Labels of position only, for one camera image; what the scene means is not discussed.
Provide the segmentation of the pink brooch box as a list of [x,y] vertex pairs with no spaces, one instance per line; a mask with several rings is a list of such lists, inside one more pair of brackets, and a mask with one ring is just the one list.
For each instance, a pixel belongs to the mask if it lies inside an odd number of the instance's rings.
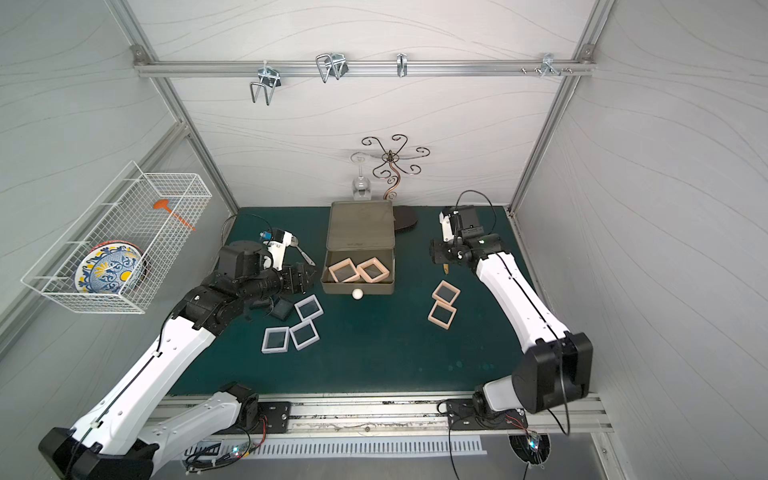
[[389,279],[391,272],[377,257],[372,257],[356,265],[356,270],[365,283],[382,283]]
[[351,283],[360,279],[360,273],[351,258],[346,258],[328,267],[335,283]]
[[449,330],[457,310],[444,302],[436,300],[427,316],[427,320],[444,330]]
[[452,306],[460,293],[460,289],[442,280],[433,291],[432,298],[437,302]]

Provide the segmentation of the three-tier drawer organizer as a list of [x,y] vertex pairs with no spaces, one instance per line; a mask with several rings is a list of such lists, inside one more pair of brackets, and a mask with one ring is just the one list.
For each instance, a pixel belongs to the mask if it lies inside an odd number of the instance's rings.
[[[389,279],[369,284],[361,280],[335,283],[328,267],[346,258],[357,265],[377,257],[390,270]],[[328,295],[391,295],[395,289],[393,205],[387,200],[337,201],[331,205],[321,285]]]

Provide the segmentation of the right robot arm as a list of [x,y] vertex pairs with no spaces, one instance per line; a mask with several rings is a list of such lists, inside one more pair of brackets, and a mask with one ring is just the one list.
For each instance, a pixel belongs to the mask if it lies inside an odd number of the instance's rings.
[[546,307],[498,235],[433,240],[430,255],[435,264],[469,266],[518,337],[522,359],[513,373],[482,386],[490,410],[538,413],[588,395],[592,342],[584,333],[571,332]]

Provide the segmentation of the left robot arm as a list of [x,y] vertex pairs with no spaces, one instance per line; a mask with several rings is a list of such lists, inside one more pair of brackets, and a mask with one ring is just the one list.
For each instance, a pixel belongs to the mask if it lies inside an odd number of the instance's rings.
[[267,428],[258,395],[232,382],[158,425],[150,415],[192,362],[236,318],[275,297],[306,293],[317,277],[307,260],[289,265],[282,241],[223,246],[214,271],[173,307],[157,339],[124,377],[69,428],[51,429],[38,450],[60,479],[149,479],[206,437]]

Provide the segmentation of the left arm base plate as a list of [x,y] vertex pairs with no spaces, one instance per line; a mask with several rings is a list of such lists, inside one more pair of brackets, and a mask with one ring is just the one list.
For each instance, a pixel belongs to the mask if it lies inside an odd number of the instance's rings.
[[218,430],[216,435],[239,433],[284,434],[288,431],[290,402],[251,401],[241,408],[233,425]]

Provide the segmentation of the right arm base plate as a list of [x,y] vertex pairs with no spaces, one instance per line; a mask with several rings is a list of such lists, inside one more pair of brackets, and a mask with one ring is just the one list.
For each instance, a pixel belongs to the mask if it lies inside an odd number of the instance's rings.
[[446,399],[441,401],[436,409],[447,419],[450,431],[525,431],[528,429],[526,414],[522,409],[492,411],[482,401],[469,398]]

